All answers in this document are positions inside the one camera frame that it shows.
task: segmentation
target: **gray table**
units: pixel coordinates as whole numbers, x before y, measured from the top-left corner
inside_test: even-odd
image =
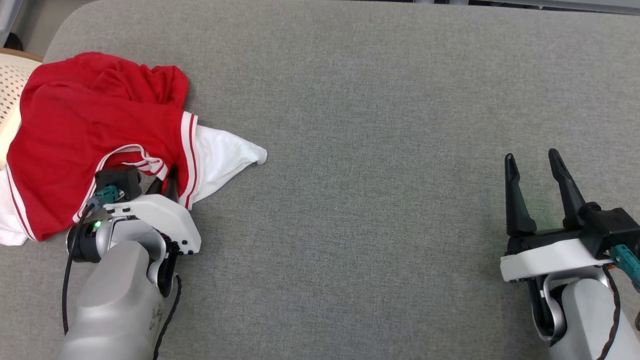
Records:
[[[46,61],[104,51],[190,78],[203,125],[269,151],[197,203],[164,359],[544,359],[502,281],[503,158],[540,228],[583,195],[640,219],[640,18],[352,1],[109,0]],[[64,240],[0,248],[0,359],[62,338]],[[90,265],[74,266],[70,300]],[[616,274],[631,317],[640,301]]]
[[[505,3],[640,15],[640,0],[507,0]]]
[[[22,0],[0,0],[0,45],[4,46]]]

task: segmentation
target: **black cable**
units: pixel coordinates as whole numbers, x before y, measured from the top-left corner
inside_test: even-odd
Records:
[[[620,293],[618,292],[618,287],[616,286],[616,282],[613,281],[613,276],[609,273],[606,267],[602,267],[602,271],[607,276],[607,280],[609,281],[609,286],[611,287],[611,291],[613,291],[613,304],[615,309],[613,311],[613,325],[611,325],[611,330],[609,330],[609,339],[602,347],[602,353],[596,360],[604,360],[607,355],[609,355],[609,350],[613,345],[613,341],[616,339],[616,333],[618,332],[618,325],[620,324]]]
[[[178,301],[180,301],[180,294],[182,293],[182,281],[180,280],[180,276],[178,276],[177,274],[175,275],[175,279],[178,282],[178,291],[175,294],[175,300],[173,301],[173,306],[171,307],[171,311],[169,311],[169,316],[167,316],[166,322],[164,323],[162,330],[160,330],[160,335],[158,336],[158,341],[156,343],[156,349],[154,350],[154,360],[157,360],[158,358],[160,345],[162,344],[162,337],[164,336],[164,333],[166,332],[166,328],[169,326],[169,323],[173,318],[175,309],[178,307]]]
[[[79,241],[80,231],[82,230],[84,220],[89,215],[94,206],[94,204],[89,204],[82,212],[82,216],[80,217],[80,220],[76,225],[76,230],[74,231],[74,237],[71,241],[71,248],[68,248],[69,256],[67,258],[67,267],[65,269],[65,281],[62,284],[62,328],[65,331],[65,335],[67,335],[67,333],[69,332],[69,322],[67,320],[67,290],[69,287],[69,273],[71,272],[72,256],[74,253],[74,249],[76,248],[76,244]]]

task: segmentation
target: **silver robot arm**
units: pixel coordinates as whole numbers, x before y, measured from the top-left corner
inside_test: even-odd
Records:
[[[539,231],[520,192],[515,159],[505,158],[510,238],[500,259],[502,277],[527,284],[535,326],[553,360],[638,359],[640,343],[620,309],[608,268],[618,266],[640,289],[640,225],[624,209],[602,211],[585,203],[555,149],[549,160],[560,186],[564,227]]]
[[[74,259],[98,265],[77,300],[59,359],[151,360],[177,256],[199,252],[200,235],[189,212],[162,195],[104,207],[113,217],[86,224],[71,250]]]
[[[77,300],[61,360],[147,360],[166,319],[164,298],[147,278],[149,254],[120,242],[100,261]]]

